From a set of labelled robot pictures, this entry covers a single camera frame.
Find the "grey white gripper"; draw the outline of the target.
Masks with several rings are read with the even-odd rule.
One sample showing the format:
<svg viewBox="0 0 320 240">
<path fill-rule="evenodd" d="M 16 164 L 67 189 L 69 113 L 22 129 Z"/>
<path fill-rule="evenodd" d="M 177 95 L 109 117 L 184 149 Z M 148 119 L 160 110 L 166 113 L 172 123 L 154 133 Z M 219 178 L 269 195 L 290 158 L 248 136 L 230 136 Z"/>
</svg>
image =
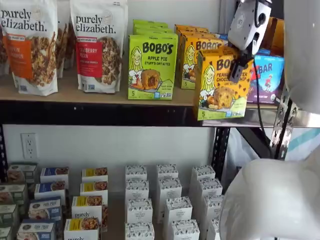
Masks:
<svg viewBox="0 0 320 240">
<path fill-rule="evenodd" d="M 240 52 L 230 67 L 229 80 L 238 83 L 243 70 L 249 67 L 264 38 L 272 10 L 271 0 L 242 0 L 235 11 L 228 42 Z"/>
</svg>

